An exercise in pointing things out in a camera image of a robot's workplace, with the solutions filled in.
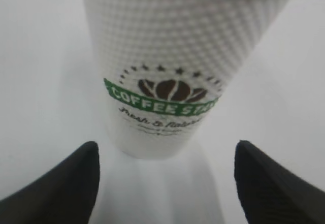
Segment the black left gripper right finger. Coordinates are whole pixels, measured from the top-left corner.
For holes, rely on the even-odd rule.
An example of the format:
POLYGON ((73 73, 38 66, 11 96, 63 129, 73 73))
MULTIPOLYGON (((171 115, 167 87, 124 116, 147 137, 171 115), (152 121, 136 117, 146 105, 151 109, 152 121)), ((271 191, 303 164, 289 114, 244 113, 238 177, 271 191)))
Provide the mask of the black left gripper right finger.
POLYGON ((234 178, 248 223, 324 223, 324 191, 249 141, 235 150, 234 178))

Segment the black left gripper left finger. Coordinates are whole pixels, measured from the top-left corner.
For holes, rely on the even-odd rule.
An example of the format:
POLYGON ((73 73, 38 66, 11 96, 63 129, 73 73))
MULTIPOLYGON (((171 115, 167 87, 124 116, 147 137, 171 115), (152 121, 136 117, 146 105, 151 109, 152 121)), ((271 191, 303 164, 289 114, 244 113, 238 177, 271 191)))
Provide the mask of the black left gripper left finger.
POLYGON ((99 147, 89 141, 39 179, 2 199, 1 223, 89 223, 99 183, 99 147))

